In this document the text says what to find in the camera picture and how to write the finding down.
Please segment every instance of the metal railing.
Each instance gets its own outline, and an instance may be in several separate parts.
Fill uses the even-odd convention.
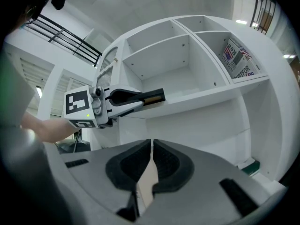
[[[250,23],[250,28],[253,27],[253,29],[266,34],[272,22],[275,8],[275,0],[255,0],[255,8]]]
[[[102,56],[102,53],[96,48],[43,15],[40,15],[37,20],[28,23],[26,27],[47,37],[49,43],[55,42],[67,48],[73,52],[73,55],[80,56],[94,67]]]

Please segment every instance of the person's arm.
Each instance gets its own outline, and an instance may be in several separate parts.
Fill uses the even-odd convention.
[[[69,137],[79,129],[62,118],[42,121],[26,112],[21,126],[33,130],[43,142],[55,143]]]

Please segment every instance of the black rubber pad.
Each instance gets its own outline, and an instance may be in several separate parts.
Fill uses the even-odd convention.
[[[79,165],[82,165],[85,163],[88,163],[88,160],[79,159],[79,160],[75,160],[75,161],[71,161],[71,162],[66,162],[65,164],[66,164],[67,168],[70,168],[70,167],[76,167],[76,166],[79,166]]]
[[[233,179],[224,179],[220,181],[220,185],[243,217],[258,208]]]
[[[154,139],[153,160],[157,167],[158,183],[153,193],[174,192],[183,187],[193,176],[194,163],[182,152]]]
[[[136,183],[144,173],[151,153],[151,139],[112,157],[105,167],[106,175],[119,189],[136,192]]]

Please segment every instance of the cardboard box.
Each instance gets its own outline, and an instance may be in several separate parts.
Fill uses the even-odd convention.
[[[232,38],[228,40],[221,61],[232,79],[261,73],[247,50]]]

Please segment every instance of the curved white cabinet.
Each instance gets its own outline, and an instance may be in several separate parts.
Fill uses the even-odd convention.
[[[221,62],[229,39],[245,47],[258,74],[231,78]],[[112,128],[93,129],[93,149],[158,138],[235,165],[253,157],[271,181],[279,180],[299,153],[299,87],[268,37],[222,18],[180,16],[123,34],[99,64],[114,47],[110,84],[143,92],[164,88],[166,101],[120,118]]]

